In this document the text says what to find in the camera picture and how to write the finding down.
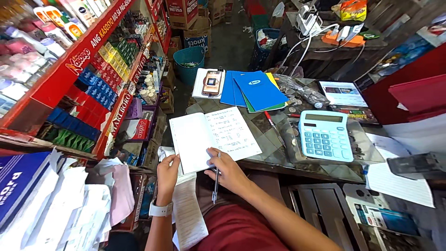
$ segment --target snack bag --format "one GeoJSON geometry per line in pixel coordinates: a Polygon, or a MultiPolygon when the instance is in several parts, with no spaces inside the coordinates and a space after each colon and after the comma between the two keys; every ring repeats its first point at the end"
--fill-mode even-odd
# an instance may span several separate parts
{"type": "Polygon", "coordinates": [[[350,0],[341,4],[341,20],[363,22],[367,16],[367,0],[350,0]]]}

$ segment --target light blue calculator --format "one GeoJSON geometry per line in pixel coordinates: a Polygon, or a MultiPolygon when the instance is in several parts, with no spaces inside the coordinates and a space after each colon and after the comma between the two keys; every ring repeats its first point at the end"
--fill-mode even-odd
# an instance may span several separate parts
{"type": "Polygon", "coordinates": [[[305,156],[352,162],[347,132],[347,114],[309,110],[299,119],[302,153],[305,156]]]}

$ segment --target smartphone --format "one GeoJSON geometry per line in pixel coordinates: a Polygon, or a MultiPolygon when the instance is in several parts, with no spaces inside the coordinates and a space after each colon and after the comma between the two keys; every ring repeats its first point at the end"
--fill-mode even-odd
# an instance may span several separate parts
{"type": "Polygon", "coordinates": [[[208,71],[204,78],[203,94],[217,95],[220,92],[221,71],[208,71]]]}

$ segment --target silver pen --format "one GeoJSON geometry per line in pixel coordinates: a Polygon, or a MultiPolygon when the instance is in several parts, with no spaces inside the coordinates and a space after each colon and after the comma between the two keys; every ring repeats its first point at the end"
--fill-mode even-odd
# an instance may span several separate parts
{"type": "Polygon", "coordinates": [[[212,202],[214,203],[214,205],[215,205],[215,202],[217,201],[217,191],[219,189],[219,174],[220,174],[220,171],[219,171],[218,167],[215,167],[215,174],[216,174],[215,186],[214,186],[214,191],[212,192],[212,202]]]}

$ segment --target person's left hand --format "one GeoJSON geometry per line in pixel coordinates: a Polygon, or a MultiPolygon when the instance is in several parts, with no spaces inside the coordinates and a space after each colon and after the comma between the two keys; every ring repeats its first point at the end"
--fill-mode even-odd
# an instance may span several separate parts
{"type": "Polygon", "coordinates": [[[180,155],[166,157],[158,164],[158,197],[157,206],[167,206],[172,201],[173,190],[177,183],[178,166],[180,165],[180,155]]]}

